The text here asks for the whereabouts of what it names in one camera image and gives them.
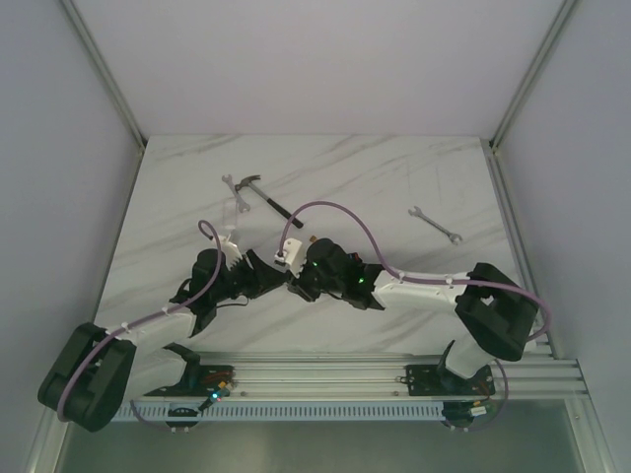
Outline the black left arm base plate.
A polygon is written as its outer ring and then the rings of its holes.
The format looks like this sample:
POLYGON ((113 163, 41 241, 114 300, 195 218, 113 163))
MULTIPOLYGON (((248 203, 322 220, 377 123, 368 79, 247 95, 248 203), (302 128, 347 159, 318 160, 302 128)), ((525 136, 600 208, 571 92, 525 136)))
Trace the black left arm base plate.
POLYGON ((224 386, 232 384, 235 368, 231 365, 201 365, 195 371, 186 370, 182 379, 173 386, 164 386, 147 393, 148 397, 206 397, 224 386))

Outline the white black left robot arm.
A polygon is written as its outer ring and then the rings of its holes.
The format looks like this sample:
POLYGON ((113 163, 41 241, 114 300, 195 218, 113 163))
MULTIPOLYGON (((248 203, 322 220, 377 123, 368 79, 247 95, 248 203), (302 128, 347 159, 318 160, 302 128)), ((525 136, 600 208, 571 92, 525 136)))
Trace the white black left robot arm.
POLYGON ((231 262, 227 251, 205 249, 153 317, 111 328, 77 326, 41 383, 37 400, 89 432, 105 427, 120 406, 172 391, 201 395, 204 370, 187 342, 205 330, 225 301, 257 299, 285 284, 286 275, 253 250, 231 262))

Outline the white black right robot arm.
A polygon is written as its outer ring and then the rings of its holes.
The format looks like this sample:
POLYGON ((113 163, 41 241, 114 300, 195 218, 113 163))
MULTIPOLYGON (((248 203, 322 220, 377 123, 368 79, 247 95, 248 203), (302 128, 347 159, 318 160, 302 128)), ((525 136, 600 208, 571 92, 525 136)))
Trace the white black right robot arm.
POLYGON ((451 341, 434 369, 448 393, 467 391, 494 360, 519 361, 526 350, 536 304, 495 266, 478 263, 468 273, 391 275, 329 238, 310 244, 288 238, 276 254, 289 273, 288 289, 307 302, 328 294, 361 310, 416 308, 452 315, 464 335, 451 341))

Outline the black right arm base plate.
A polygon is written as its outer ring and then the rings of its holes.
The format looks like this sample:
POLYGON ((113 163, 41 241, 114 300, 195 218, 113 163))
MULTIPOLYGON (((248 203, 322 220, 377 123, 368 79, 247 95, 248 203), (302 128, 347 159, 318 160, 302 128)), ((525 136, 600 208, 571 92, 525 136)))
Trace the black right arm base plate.
POLYGON ((494 376, 488 366, 472 378, 462 378, 438 365, 407 365, 400 379, 410 396, 490 396, 496 393, 494 376))

